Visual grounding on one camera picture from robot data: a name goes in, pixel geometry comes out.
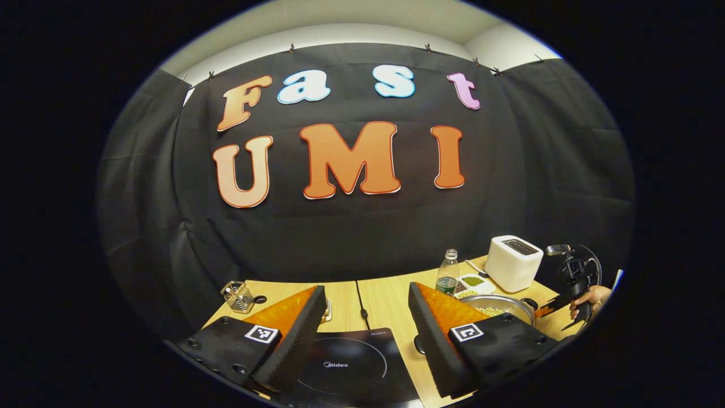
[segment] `stainless steel pot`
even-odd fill
[[[517,318],[530,324],[533,327],[537,325],[537,318],[534,312],[539,308],[536,302],[531,299],[524,298],[518,300],[506,295],[498,295],[492,293],[490,295],[472,295],[461,298],[460,301],[467,303],[475,308],[485,309],[491,307],[511,313]]]

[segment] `fast umi sign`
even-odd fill
[[[373,69],[372,76],[378,81],[374,89],[381,97],[404,99],[415,93],[415,76],[404,66],[379,65]],[[447,75],[447,80],[463,107],[471,110],[480,108],[480,102],[471,95],[471,89],[475,89],[475,86],[464,74]],[[249,119],[254,113],[252,107],[257,105],[265,88],[272,82],[273,78],[267,75],[227,90],[223,95],[223,118],[217,125],[217,131],[227,131]],[[303,101],[321,101],[333,91],[326,82],[327,74],[322,70],[295,73],[284,79],[285,87],[277,94],[277,102],[292,105]],[[402,183],[395,176],[392,150],[396,132],[394,123],[371,121],[363,126],[354,146],[350,147],[331,124],[317,123],[302,128],[299,137],[307,143],[310,172],[310,183],[303,189],[303,195],[310,200],[335,195],[336,188],[328,180],[328,168],[348,195],[355,189],[363,167],[365,178],[360,190],[365,194],[389,194],[401,190]],[[438,144],[439,172],[432,180],[434,186],[439,189],[463,186],[465,177],[460,172],[458,146],[463,138],[462,132],[452,126],[433,126],[430,135]],[[254,176],[251,188],[246,190],[239,188],[236,180],[235,158],[240,152],[239,146],[227,144],[213,152],[219,193],[227,204],[236,208],[251,208],[266,199],[270,189],[268,161],[274,159],[268,157],[268,150],[273,143],[271,136],[256,136],[244,145],[252,156]]]

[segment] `wooden table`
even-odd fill
[[[471,261],[478,268],[483,269],[486,258],[487,256],[482,256]],[[460,262],[459,266],[461,275],[476,273],[476,270],[471,268],[466,262]],[[368,311],[368,324],[370,328],[379,329],[388,327],[391,329],[395,343],[400,349],[403,362],[410,373],[410,377],[413,379],[415,389],[418,391],[420,400],[423,402],[425,408],[443,407],[470,396],[469,394],[459,399],[451,399],[450,397],[441,398],[436,390],[433,375],[428,368],[426,357],[419,354],[413,346],[413,338],[418,334],[418,330],[415,327],[413,316],[410,314],[407,305],[410,283],[419,282],[429,287],[435,287],[437,272],[438,269],[436,268],[395,277],[358,281],[362,304]],[[324,285],[325,294],[332,304],[332,320],[320,324],[318,332],[367,330],[365,320],[360,316],[360,301],[357,298],[355,281],[332,283],[276,283],[247,280],[246,283],[252,295],[265,295],[268,301],[254,305],[249,314],[235,313],[226,303],[223,303],[204,325],[205,327],[222,316],[246,319],[269,305],[295,293],[315,285]],[[494,293],[510,295],[519,299],[531,298],[540,306],[543,306],[557,295],[556,292],[538,282],[532,283],[531,286],[517,293],[507,293],[498,287],[498,285],[496,285],[496,288]],[[551,338],[561,340],[568,335],[576,334],[576,331],[581,326],[579,324],[561,331],[569,323],[571,323],[569,310],[568,308],[563,308],[539,319],[536,323],[536,328]]]

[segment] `black cooktop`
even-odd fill
[[[288,407],[423,408],[389,328],[318,333]]]

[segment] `plastic bottle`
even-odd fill
[[[436,290],[448,296],[453,296],[455,287],[458,285],[458,251],[449,249],[446,251],[446,258],[438,269],[436,278]]]

